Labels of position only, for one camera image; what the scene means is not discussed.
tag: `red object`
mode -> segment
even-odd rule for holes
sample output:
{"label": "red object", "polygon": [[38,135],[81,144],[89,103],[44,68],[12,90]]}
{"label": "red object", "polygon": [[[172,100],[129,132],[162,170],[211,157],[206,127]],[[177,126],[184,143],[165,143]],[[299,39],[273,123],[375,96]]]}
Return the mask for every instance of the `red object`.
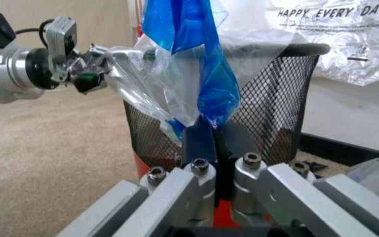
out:
{"label": "red object", "polygon": [[[134,152],[135,165],[137,166],[137,174],[142,178],[150,169]],[[231,204],[230,201],[220,200],[219,207],[214,209],[214,227],[234,228],[239,225],[236,224],[230,217]]]}
{"label": "red object", "polygon": [[135,161],[135,165],[137,166],[138,178],[141,179],[145,174],[147,174],[150,167],[146,165],[146,163],[144,163],[144,161],[142,161],[140,157],[138,157],[138,155],[135,154],[135,152],[134,152],[134,161]]}
{"label": "red object", "polygon": [[141,24],[137,25],[137,35],[141,37],[143,35],[143,29],[141,28]]}
{"label": "red object", "polygon": [[232,205],[230,201],[220,200],[219,207],[214,209],[214,227],[226,227],[226,228],[235,228],[239,227],[230,217],[230,209]]}

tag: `black cable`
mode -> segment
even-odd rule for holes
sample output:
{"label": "black cable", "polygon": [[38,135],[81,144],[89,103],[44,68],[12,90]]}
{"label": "black cable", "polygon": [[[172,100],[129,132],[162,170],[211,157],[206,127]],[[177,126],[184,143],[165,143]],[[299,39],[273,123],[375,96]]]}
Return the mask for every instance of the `black cable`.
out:
{"label": "black cable", "polygon": [[49,24],[49,23],[52,23],[53,22],[53,19],[49,19],[49,20],[45,20],[43,21],[40,26],[39,26],[39,37],[40,37],[40,40],[42,41],[43,45],[47,48],[47,43],[46,43],[46,40],[44,39],[44,36],[43,36],[43,32],[44,32],[44,27]]}
{"label": "black cable", "polygon": [[17,35],[19,35],[19,34],[22,34],[22,33],[28,33],[28,32],[39,32],[39,29],[38,29],[38,28],[26,28],[26,29],[18,30],[18,31],[16,31],[15,33],[16,33]]}

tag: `wall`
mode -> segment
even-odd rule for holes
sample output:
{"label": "wall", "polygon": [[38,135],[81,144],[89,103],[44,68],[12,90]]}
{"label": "wall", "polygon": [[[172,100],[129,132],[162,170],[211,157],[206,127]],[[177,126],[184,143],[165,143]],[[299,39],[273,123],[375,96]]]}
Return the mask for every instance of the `wall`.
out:
{"label": "wall", "polygon": [[[0,0],[0,12],[14,30],[37,28],[46,19],[70,16],[77,22],[80,51],[92,42],[106,47],[133,44],[126,0]],[[37,33],[18,39],[24,46],[42,47]]]}
{"label": "wall", "polygon": [[303,132],[379,150],[379,82],[359,87],[313,79]]}

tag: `wire mesh wastebasket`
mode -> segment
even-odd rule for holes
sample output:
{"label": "wire mesh wastebasket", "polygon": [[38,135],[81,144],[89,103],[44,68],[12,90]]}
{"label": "wire mesh wastebasket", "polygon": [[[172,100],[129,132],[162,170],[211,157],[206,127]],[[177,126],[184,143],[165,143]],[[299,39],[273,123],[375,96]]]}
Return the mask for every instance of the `wire mesh wastebasket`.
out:
{"label": "wire mesh wastebasket", "polygon": [[[240,89],[240,107],[230,120],[247,126],[269,164],[295,157],[311,74],[328,51],[326,44],[291,44]],[[159,121],[124,104],[136,159],[167,170],[180,165],[181,148],[160,130]]]}

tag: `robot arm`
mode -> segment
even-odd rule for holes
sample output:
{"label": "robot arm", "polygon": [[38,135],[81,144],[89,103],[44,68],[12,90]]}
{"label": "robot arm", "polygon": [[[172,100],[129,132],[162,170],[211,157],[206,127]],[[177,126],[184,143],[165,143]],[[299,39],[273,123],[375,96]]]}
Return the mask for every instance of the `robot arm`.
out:
{"label": "robot arm", "polygon": [[37,99],[45,90],[73,83],[79,92],[103,88],[103,54],[92,45],[80,54],[76,49],[76,23],[56,18],[46,30],[47,48],[28,49],[17,45],[16,33],[0,13],[0,103]]}

